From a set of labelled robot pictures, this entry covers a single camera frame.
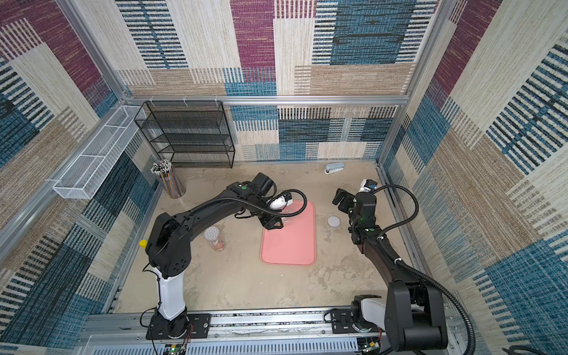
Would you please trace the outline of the white jar lid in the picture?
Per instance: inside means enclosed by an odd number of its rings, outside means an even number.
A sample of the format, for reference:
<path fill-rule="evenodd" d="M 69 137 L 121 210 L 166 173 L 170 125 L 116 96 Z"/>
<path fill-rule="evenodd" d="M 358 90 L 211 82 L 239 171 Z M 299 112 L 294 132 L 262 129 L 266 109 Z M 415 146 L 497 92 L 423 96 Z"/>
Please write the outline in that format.
<path fill-rule="evenodd" d="M 337 216 L 332 215 L 328 218 L 328 225 L 331 226 L 331 228 L 337 228 L 340 224 L 341 220 Z"/>

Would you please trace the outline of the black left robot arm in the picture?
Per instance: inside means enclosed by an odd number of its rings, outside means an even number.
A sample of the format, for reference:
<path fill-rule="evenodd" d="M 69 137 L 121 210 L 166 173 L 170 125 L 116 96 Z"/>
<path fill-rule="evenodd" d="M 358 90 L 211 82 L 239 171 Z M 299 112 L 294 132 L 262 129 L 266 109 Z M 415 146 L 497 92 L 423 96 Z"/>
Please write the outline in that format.
<path fill-rule="evenodd" d="M 261 224 L 273 226 L 280 218 L 270 213 L 270 193 L 275 182 L 263 173 L 253 180 L 230 184 L 219 195 L 177 214 L 160 214 L 154 222 L 145 252 L 149 267 L 158 276 L 158 313 L 173 320 L 186 311 L 183 273 L 191 260 L 191 243 L 202 232 L 226 217 L 250 211 Z"/>

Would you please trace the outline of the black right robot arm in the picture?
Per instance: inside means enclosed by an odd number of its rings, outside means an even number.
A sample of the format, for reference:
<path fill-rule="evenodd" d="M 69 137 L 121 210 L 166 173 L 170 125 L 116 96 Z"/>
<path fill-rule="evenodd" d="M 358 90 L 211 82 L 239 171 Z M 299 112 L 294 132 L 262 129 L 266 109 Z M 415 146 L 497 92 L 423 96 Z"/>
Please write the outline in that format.
<path fill-rule="evenodd" d="M 406 263 L 392 247 L 385 229 L 376 223 L 377 199 L 372 192 L 355 195 L 338 189 L 333 199 L 348 215 L 354 245 L 373 263 L 388 285 L 385 300 L 358 297 L 354 321 L 372 323 L 386 331 L 394 351 L 442 350 L 448 347 L 448 330 L 441 291 Z"/>

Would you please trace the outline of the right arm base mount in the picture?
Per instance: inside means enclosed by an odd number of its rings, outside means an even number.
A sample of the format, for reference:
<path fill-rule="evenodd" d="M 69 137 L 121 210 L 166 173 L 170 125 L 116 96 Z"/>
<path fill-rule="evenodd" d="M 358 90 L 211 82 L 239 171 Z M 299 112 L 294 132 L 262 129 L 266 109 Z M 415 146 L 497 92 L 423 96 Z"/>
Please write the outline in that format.
<path fill-rule="evenodd" d="M 350 309 L 332 308 L 324 313 L 323 319 L 325 323 L 331 325 L 334 334 L 384 332 L 378 325 L 362 319 L 359 315 L 355 316 Z"/>

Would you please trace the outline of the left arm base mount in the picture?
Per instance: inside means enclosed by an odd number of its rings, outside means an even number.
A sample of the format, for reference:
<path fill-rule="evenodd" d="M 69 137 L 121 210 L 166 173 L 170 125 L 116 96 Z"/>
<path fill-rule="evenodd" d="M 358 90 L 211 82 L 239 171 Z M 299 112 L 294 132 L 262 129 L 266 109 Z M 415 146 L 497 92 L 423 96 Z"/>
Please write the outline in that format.
<path fill-rule="evenodd" d="M 160 313 L 153 315 L 146 331 L 146 340 L 205 339 L 209 334 L 211 314 L 182 313 L 167 320 Z"/>

